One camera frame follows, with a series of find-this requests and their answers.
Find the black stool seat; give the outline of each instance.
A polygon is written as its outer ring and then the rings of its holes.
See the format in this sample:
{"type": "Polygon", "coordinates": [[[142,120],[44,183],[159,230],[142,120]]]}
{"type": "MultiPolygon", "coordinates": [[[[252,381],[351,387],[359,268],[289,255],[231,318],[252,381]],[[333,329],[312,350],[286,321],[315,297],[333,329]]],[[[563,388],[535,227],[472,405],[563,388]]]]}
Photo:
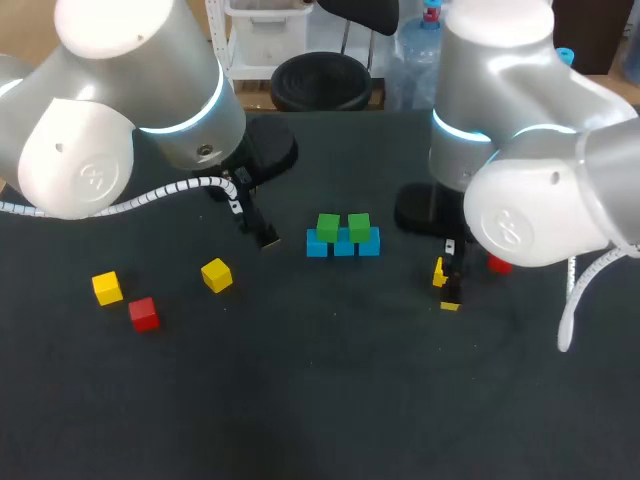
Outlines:
{"type": "Polygon", "coordinates": [[[271,77],[271,99],[281,112],[363,110],[371,91],[364,65],[333,52],[294,57],[271,77]]]}

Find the red object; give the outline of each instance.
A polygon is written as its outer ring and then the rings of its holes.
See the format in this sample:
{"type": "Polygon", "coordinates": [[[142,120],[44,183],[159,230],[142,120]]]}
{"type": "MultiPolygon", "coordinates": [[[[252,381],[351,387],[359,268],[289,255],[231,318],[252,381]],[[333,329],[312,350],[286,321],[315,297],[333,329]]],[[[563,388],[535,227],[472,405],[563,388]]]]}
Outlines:
{"type": "Polygon", "coordinates": [[[489,270],[500,275],[509,275],[513,272],[513,265],[489,254],[489,270]]]}
{"type": "Polygon", "coordinates": [[[428,7],[423,15],[423,19],[427,23],[435,23],[440,20],[440,9],[428,7]]]}
{"type": "Polygon", "coordinates": [[[129,315],[136,332],[143,333],[160,327],[160,320],[151,297],[129,304],[129,315]]]}

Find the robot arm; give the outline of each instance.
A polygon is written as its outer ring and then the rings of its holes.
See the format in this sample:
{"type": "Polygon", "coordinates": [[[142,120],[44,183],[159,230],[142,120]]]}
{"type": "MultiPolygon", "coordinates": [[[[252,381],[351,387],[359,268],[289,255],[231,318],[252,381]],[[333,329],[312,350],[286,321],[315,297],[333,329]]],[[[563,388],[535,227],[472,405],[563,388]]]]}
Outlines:
{"type": "MultiPolygon", "coordinates": [[[[0,91],[0,177],[36,207],[76,219],[110,205],[135,127],[185,170],[240,144],[244,111],[184,0],[58,0],[55,23],[62,45],[0,91]]],[[[20,73],[8,64],[0,80],[20,73]]]]}
{"type": "Polygon", "coordinates": [[[640,119],[581,134],[534,130],[514,138],[467,189],[478,242],[538,267],[613,243],[638,256],[640,119]]]}
{"type": "Polygon", "coordinates": [[[560,60],[553,23],[545,0],[454,2],[434,111],[434,177],[465,192],[487,250],[527,267],[640,240],[637,113],[560,60]]]}

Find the green cube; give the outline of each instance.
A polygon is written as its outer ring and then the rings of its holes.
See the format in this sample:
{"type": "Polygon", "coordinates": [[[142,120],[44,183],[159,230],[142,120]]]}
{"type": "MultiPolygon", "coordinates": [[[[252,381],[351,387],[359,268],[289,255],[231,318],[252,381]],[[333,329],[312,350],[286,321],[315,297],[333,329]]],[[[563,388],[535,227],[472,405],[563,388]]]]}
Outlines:
{"type": "Polygon", "coordinates": [[[349,241],[351,243],[369,243],[371,241],[371,223],[368,213],[349,215],[349,241]]]}
{"type": "Polygon", "coordinates": [[[318,216],[316,234],[319,242],[336,243],[338,241],[338,229],[340,228],[340,215],[321,213],[318,216]]]}

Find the water bottle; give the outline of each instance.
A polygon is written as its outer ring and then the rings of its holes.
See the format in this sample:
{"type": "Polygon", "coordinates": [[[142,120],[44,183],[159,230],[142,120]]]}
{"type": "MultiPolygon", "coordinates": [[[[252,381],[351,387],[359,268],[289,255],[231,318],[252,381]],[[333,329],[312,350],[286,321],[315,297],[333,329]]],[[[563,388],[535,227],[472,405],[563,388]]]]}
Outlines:
{"type": "Polygon", "coordinates": [[[629,39],[629,50],[623,68],[629,81],[640,85],[640,24],[636,24],[629,39]]]}
{"type": "Polygon", "coordinates": [[[424,0],[421,18],[398,31],[385,78],[386,110],[431,108],[440,66],[442,0],[424,0]]]}

